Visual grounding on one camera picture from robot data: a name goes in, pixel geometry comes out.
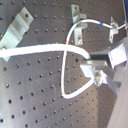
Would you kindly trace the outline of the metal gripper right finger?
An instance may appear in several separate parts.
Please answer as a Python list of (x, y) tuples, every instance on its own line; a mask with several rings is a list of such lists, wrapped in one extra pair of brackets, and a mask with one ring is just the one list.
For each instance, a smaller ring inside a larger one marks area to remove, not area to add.
[(115, 66), (125, 62), (128, 60), (128, 37), (123, 38), (118, 43), (114, 44), (109, 53), (109, 60), (111, 67), (114, 68)]

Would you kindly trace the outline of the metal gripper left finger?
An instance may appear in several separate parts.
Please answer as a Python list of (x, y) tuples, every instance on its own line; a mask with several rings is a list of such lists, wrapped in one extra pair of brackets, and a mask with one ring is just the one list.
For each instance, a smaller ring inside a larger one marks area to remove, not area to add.
[(106, 78), (113, 78), (114, 72), (105, 60), (84, 60), (80, 64), (85, 77), (92, 78), (93, 83), (100, 87), (102, 83), (107, 83)]

